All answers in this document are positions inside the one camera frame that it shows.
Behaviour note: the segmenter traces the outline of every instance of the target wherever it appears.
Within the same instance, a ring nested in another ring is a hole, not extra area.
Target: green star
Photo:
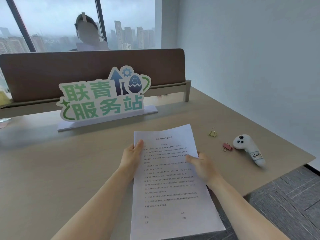
[[[67,102],[67,101],[63,100],[63,102],[62,102],[62,103],[60,103],[60,104],[63,104],[64,106],[66,106],[66,107],[67,107],[67,105],[68,105],[68,104],[70,104],[70,102]]]

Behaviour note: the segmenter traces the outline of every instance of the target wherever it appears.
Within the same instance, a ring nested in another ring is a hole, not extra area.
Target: wooden table
[[[15,117],[0,130],[0,239],[50,239],[98,191],[119,166],[134,131],[161,131],[191,124],[199,151],[207,153],[225,179],[242,195],[314,159],[214,99],[192,88],[183,94],[150,97],[158,113],[57,132],[59,111]],[[212,127],[217,137],[208,136]],[[244,151],[222,151],[249,134],[266,169]],[[131,184],[112,239],[130,239]]]

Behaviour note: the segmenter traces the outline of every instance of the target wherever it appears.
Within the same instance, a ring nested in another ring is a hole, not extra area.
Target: forearm
[[[208,187],[218,198],[239,240],[288,240],[222,177]]]
[[[52,240],[110,239],[129,182],[118,169]]]

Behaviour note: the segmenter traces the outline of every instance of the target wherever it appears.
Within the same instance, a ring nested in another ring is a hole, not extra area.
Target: joystick
[[[236,137],[233,141],[233,147],[235,149],[243,149],[247,153],[249,153],[253,161],[259,167],[264,167],[266,165],[266,161],[263,159],[259,148],[257,147],[257,145],[254,143],[254,141],[250,136],[241,135]]]

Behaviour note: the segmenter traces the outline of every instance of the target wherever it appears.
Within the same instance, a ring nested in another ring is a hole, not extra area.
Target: brown partition panel
[[[0,67],[15,102],[62,96],[60,83],[107,79],[113,67],[131,66],[152,86],[186,81],[182,49],[80,51],[0,55]]]

